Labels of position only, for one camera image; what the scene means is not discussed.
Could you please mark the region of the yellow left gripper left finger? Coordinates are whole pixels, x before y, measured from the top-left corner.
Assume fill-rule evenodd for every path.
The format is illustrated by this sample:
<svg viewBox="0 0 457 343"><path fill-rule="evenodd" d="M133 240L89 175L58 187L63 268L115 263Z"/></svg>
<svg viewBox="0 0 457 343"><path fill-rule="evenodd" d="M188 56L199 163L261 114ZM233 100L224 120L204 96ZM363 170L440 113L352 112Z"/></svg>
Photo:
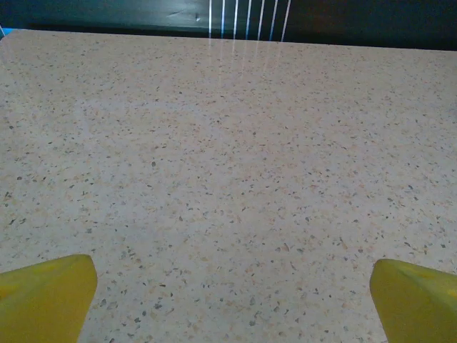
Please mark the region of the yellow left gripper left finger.
<svg viewBox="0 0 457 343"><path fill-rule="evenodd" d="M1 341L77 342L96 287L87 254L1 273Z"/></svg>

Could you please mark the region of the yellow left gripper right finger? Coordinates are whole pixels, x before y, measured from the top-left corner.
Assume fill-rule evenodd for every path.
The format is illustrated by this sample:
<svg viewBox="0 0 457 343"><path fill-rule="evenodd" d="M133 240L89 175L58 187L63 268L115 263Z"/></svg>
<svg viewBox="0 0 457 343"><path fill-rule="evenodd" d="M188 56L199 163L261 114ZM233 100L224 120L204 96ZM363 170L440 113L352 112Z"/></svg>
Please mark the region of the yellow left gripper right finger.
<svg viewBox="0 0 457 343"><path fill-rule="evenodd" d="M380 259L370 292L388 342L456 342L455 274Z"/></svg>

